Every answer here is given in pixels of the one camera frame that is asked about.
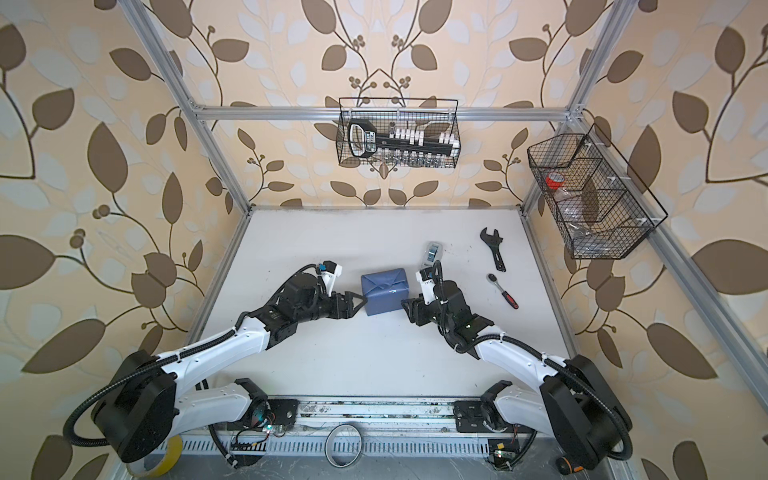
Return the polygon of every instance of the hanging wire basket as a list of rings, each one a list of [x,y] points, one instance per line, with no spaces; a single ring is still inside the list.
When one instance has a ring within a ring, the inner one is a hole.
[[[457,109],[458,100],[443,98],[342,97],[339,164],[456,168],[462,149]]]
[[[528,163],[574,259],[626,257],[668,213],[618,150],[627,170],[617,172],[601,153],[607,136],[593,126],[586,134],[560,134],[528,148]],[[631,185],[658,213],[648,211]]]

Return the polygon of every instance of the leaf-patterned wallpaper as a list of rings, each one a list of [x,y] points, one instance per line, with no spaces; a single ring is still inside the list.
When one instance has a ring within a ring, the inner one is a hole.
[[[184,341],[240,215],[114,1],[0,2],[0,45],[4,476],[97,478],[64,420]]]
[[[607,0],[145,0],[200,104],[563,107]]]
[[[573,260],[545,204],[531,221],[580,352],[632,418],[636,469],[763,478],[768,416],[650,244],[615,262]]]
[[[672,231],[766,348],[768,5],[638,8],[586,118],[650,185]],[[650,480],[762,478],[768,417],[650,245],[617,262],[574,261],[543,202],[532,219],[580,348],[633,418],[638,469]]]
[[[766,351],[768,4],[641,7],[586,117],[650,184],[669,227]]]
[[[525,149],[546,122],[466,122],[457,168],[339,166],[336,125],[220,121],[214,134],[251,203],[259,207],[517,205],[533,176]],[[211,179],[209,191],[218,192]]]

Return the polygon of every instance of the blue wrapped package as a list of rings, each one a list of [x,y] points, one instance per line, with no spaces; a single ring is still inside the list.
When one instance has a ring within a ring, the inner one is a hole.
[[[408,278],[402,268],[369,273],[360,277],[362,294],[368,299],[366,314],[378,315],[400,310],[400,300],[408,298]]]

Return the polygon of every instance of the adjustable wrench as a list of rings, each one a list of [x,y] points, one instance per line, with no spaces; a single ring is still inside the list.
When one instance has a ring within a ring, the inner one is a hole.
[[[498,235],[498,230],[493,230],[493,235],[488,235],[488,228],[482,229],[480,240],[484,241],[491,248],[493,261],[496,263],[496,270],[506,272],[507,268],[504,266],[504,260],[502,260],[502,255],[498,252],[498,246],[504,239]]]

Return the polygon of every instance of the metal band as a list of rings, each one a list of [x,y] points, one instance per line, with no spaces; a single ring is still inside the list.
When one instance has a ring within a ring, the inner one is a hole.
[[[333,453],[333,440],[336,439],[336,436],[339,434],[339,430],[344,427],[349,427],[357,433],[357,435],[360,437],[360,448],[357,450],[357,453],[355,454],[355,458],[353,458],[351,462],[348,462],[342,465],[342,464],[336,463],[336,460],[333,459],[332,453]],[[325,451],[326,451],[326,458],[328,459],[328,463],[330,463],[334,467],[346,468],[346,467],[352,466],[354,465],[355,462],[357,462],[357,459],[360,458],[360,454],[362,453],[362,435],[360,435],[360,431],[354,425],[350,423],[342,423],[341,425],[331,430],[331,433],[328,434],[328,437],[326,438]]]

